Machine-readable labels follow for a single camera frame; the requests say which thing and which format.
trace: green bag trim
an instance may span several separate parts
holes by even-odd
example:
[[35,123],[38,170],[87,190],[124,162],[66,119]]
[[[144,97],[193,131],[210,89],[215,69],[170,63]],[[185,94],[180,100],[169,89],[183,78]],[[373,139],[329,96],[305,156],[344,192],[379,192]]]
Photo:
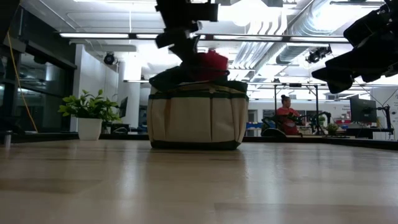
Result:
[[249,97],[244,93],[206,93],[206,92],[198,92],[198,91],[181,91],[175,93],[157,93],[149,95],[150,100],[169,100],[171,98],[226,98],[226,99],[233,99],[233,98],[242,98],[246,101],[249,101]]
[[237,141],[226,142],[168,142],[152,141],[155,149],[201,149],[201,150],[235,150],[241,143]]
[[[164,72],[157,74],[155,77],[149,79],[149,83],[161,92],[166,92],[180,87],[181,83],[195,82],[188,76],[188,71],[179,66],[167,69]],[[228,81],[227,76],[219,77],[217,80],[210,81],[215,85],[225,86],[234,90],[246,93],[248,91],[248,84],[239,81]]]

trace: glass wall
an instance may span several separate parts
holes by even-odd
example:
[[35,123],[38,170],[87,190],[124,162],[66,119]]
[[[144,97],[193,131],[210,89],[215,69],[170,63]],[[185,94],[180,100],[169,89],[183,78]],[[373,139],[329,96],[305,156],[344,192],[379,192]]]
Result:
[[19,77],[22,84],[56,95],[65,94],[66,71],[33,55],[21,55]]
[[28,110],[40,133],[69,131],[70,118],[58,113],[62,98],[71,95],[73,70],[62,69],[44,58],[32,54],[16,54],[18,58],[21,90],[18,88],[15,75],[10,75],[10,59],[1,56],[0,52],[0,108],[3,117],[13,117],[24,131],[35,131],[29,118]]

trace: red shirt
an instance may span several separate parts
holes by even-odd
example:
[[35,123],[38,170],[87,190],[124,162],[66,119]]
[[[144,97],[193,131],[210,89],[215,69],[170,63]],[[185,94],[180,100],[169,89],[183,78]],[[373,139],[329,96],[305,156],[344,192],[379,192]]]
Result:
[[[300,114],[295,111],[293,108],[279,108],[276,111],[276,115],[289,115],[292,113],[294,116],[300,116]],[[294,121],[288,118],[281,118],[283,124],[282,124],[282,130],[285,134],[287,135],[294,135],[298,134],[299,131],[297,130],[296,124]]]

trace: white pot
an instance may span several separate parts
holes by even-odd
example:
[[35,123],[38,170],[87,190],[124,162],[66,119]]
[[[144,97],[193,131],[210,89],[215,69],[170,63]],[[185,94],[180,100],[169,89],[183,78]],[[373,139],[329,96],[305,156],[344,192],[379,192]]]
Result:
[[102,119],[79,118],[79,138],[86,141],[97,141],[101,134]]

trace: potted plant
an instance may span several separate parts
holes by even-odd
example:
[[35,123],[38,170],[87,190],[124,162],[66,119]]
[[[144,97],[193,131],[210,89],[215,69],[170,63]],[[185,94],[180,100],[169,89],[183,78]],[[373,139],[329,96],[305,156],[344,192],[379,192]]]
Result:
[[325,117],[324,116],[319,116],[319,125],[323,126],[323,124],[325,123]]
[[331,135],[331,136],[336,135],[337,129],[338,129],[337,124],[328,124],[328,126],[326,127],[326,130],[328,131],[328,135]]
[[113,108],[118,108],[118,104],[108,98],[105,100],[102,94],[102,90],[98,91],[98,96],[83,90],[79,98],[69,96],[62,99],[66,105],[60,105],[58,112],[63,113],[63,116],[72,115],[78,118],[81,140],[98,140],[103,121],[120,121],[119,116],[113,112]]

